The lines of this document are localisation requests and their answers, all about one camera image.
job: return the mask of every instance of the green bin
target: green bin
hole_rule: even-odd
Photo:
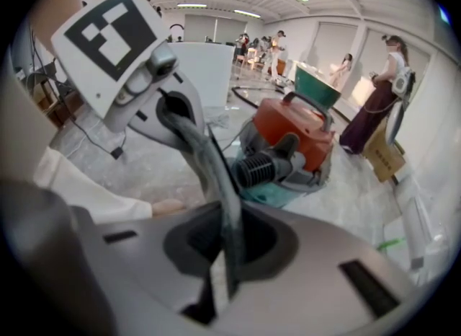
[[[334,103],[341,97],[341,92],[336,91],[299,66],[296,68],[295,91],[316,100],[327,110],[333,107]]]

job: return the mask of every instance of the long purple skirt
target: long purple skirt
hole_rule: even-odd
[[[392,84],[389,81],[378,82],[376,89],[367,99],[364,107],[341,134],[339,143],[342,146],[348,146],[354,154],[362,153],[365,144],[376,131],[381,120],[391,111],[392,107],[390,105],[395,101],[395,98],[396,95],[392,93]],[[369,113],[365,108],[372,112],[385,110],[379,113]]]

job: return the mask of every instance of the blue light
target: blue light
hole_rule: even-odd
[[[439,6],[439,10],[440,10],[440,18],[442,18],[442,21],[449,24],[448,13],[441,6]]]

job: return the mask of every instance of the brown hair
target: brown hair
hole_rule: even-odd
[[[383,40],[385,40],[386,42],[386,45],[389,45],[391,43],[399,43],[400,44],[400,51],[402,52],[402,55],[403,55],[403,59],[405,59],[405,64],[407,66],[410,65],[410,61],[408,59],[408,46],[406,45],[406,42],[403,41],[403,39],[400,37],[400,36],[397,36],[397,35],[392,35],[392,36],[387,36],[387,35],[384,35],[382,37]]]

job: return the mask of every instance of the vacuum cleaner handle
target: vacuum cleaner handle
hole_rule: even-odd
[[[322,114],[322,116],[325,118],[325,121],[323,122],[322,131],[324,132],[330,131],[331,123],[333,122],[333,119],[331,118],[331,115],[327,109],[325,109],[322,105],[320,105],[314,99],[311,99],[309,97],[306,97],[294,91],[291,91],[290,93],[285,95],[285,97],[283,98],[283,102],[290,103],[294,97],[299,97],[301,100],[304,100],[309,105],[312,105],[315,109],[317,109]]]

